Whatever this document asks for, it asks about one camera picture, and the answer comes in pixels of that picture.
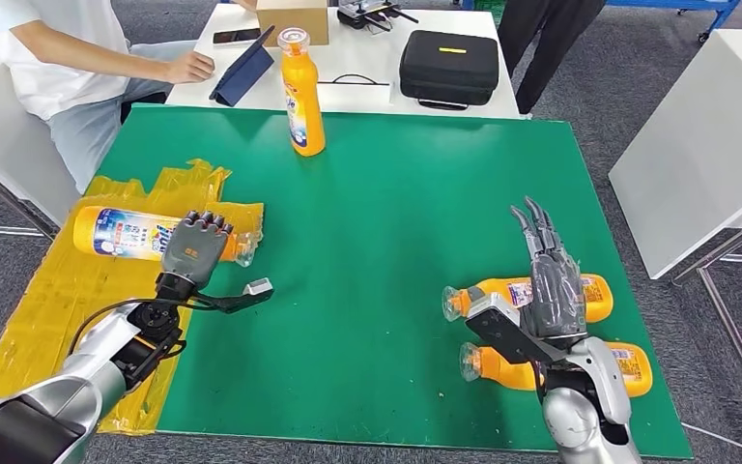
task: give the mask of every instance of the green table surface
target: green table surface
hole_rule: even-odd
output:
[[[233,171],[223,200],[266,204],[254,264],[222,264],[207,288],[267,276],[273,298],[192,315],[157,429],[328,442],[554,450],[532,392],[467,383],[442,317],[445,285],[525,276],[511,204],[546,208],[613,314],[589,327],[641,346],[655,376],[632,400],[644,455],[692,457],[576,140],[565,123],[324,115],[328,144],[295,154],[276,111],[137,106],[99,174],[150,188],[201,158]]]

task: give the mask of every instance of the white t-shirt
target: white t-shirt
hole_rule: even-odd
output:
[[[123,94],[128,78],[40,62],[10,29],[40,19],[59,32],[128,53],[110,0],[0,0],[0,57],[10,67],[18,99],[47,120],[78,104]]]

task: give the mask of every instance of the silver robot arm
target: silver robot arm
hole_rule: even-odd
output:
[[[494,293],[477,300],[466,324],[509,363],[530,362],[542,415],[564,464],[638,464],[630,397],[607,344],[587,333],[578,265],[550,216],[526,198],[519,209],[531,258],[533,301],[521,309]]]
[[[237,297],[199,292],[231,231],[222,217],[189,213],[163,254],[154,299],[108,306],[104,310],[111,312],[81,338],[77,350],[71,346],[58,373],[0,399],[0,463],[80,462],[100,420],[161,361],[186,347],[180,340],[179,305],[193,299],[205,304],[195,308],[232,313],[271,297],[265,278],[246,285]]]

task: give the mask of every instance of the blue tablet case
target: blue tablet case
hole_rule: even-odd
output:
[[[214,100],[226,106],[234,106],[248,92],[248,89],[257,82],[274,63],[269,53],[263,48],[274,26],[263,31],[254,43],[246,49],[243,55],[226,70],[223,77],[217,82],[209,100]]]

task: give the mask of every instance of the smartphone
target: smartphone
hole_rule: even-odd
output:
[[[212,37],[212,44],[231,44],[234,42],[254,41],[258,37],[260,37],[259,28],[215,32]]]

